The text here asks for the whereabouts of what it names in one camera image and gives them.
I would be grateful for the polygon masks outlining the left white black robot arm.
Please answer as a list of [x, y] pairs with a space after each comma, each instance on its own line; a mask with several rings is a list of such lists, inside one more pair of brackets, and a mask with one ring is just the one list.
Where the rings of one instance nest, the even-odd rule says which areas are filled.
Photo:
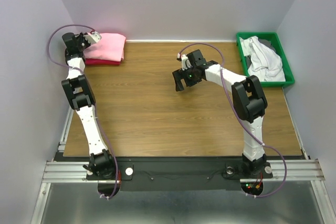
[[84, 74], [84, 50], [98, 43], [101, 35], [96, 31], [89, 33], [66, 33], [62, 36], [65, 43], [65, 60], [68, 75], [61, 82], [70, 107], [77, 113], [89, 147], [89, 164], [84, 165], [88, 175], [100, 179], [115, 178], [117, 166], [106, 146], [96, 119], [96, 99], [87, 77]]

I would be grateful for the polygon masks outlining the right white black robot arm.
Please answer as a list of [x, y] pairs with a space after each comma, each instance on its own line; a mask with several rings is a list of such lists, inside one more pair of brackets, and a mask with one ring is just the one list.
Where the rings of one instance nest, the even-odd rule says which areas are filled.
[[224, 88], [233, 112], [243, 127], [241, 170], [248, 177], [260, 173], [267, 161], [262, 140], [262, 124], [268, 103], [259, 79], [256, 76], [246, 77], [231, 72], [216, 61], [206, 61], [200, 50], [187, 55], [178, 54], [177, 60], [181, 62], [181, 68], [172, 72], [177, 92], [202, 80]]

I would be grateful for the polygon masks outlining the light pink t shirt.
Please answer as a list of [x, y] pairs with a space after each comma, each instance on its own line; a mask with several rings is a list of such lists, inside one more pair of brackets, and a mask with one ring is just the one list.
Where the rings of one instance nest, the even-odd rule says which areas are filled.
[[124, 35], [103, 33], [98, 43], [84, 50], [85, 58], [121, 62], [124, 60], [125, 42]]

